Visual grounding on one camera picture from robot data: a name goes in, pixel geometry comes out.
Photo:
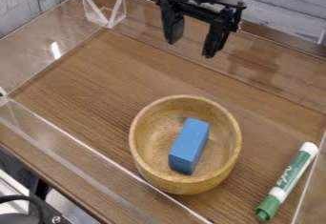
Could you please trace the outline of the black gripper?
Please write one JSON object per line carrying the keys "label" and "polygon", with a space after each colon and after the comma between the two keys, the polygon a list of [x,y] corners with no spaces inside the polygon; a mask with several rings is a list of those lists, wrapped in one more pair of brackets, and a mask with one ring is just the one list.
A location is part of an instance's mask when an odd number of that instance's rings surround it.
{"label": "black gripper", "polygon": [[213,19],[209,22],[202,43],[202,56],[205,58],[213,57],[214,53],[224,47],[229,32],[237,31],[241,11],[247,8],[240,0],[156,0],[156,5],[161,10],[162,33],[169,45],[173,45],[182,36],[182,15],[204,22]]}

